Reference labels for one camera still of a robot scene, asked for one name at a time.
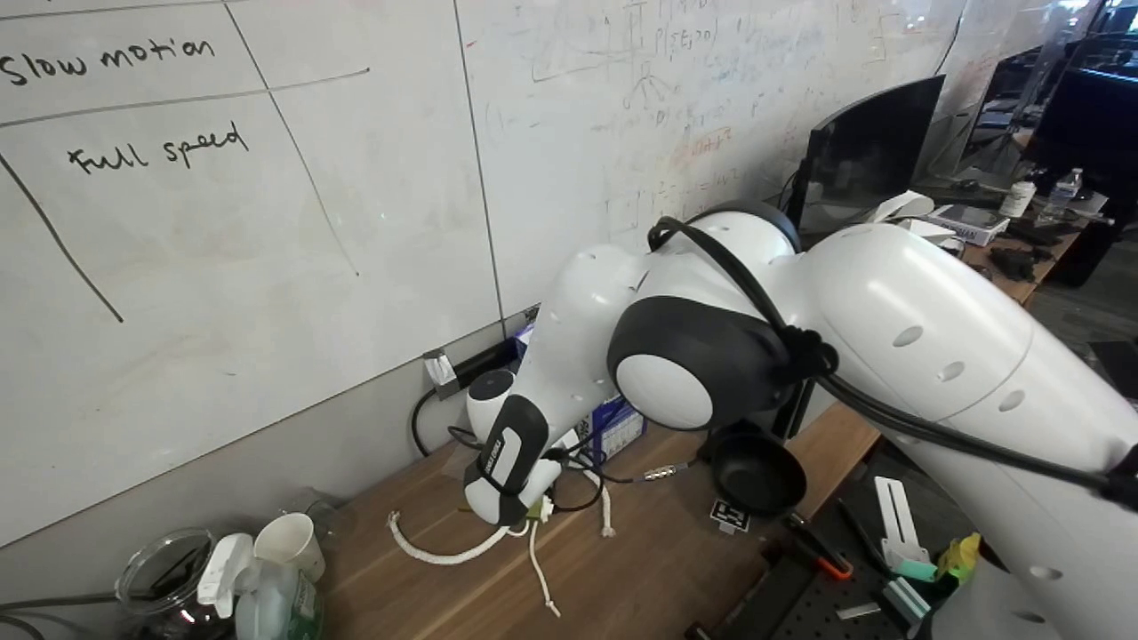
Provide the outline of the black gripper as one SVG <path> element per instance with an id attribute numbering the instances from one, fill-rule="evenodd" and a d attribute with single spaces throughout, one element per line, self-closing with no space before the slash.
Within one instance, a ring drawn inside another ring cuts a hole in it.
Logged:
<path id="1" fill-rule="evenodd" d="M 466 470 L 466 505 L 492 527 L 519 527 L 545 492 L 558 481 L 561 467 L 548 459 L 548 418 L 522 398 L 509 395 L 492 441 Z"/>

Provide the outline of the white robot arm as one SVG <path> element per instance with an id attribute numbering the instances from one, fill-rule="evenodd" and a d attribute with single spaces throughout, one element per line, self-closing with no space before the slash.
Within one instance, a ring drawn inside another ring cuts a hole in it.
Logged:
<path id="1" fill-rule="evenodd" d="M 664 216 L 644 251 L 595 245 L 548 287 L 466 474 L 517 527 L 558 481 L 548 447 L 627 398 L 722 429 L 801 385 L 894 429 L 995 549 L 935 640 L 1138 640 L 1138 410 L 964 261 L 897 223 L 813 245 L 780 213 Z"/>

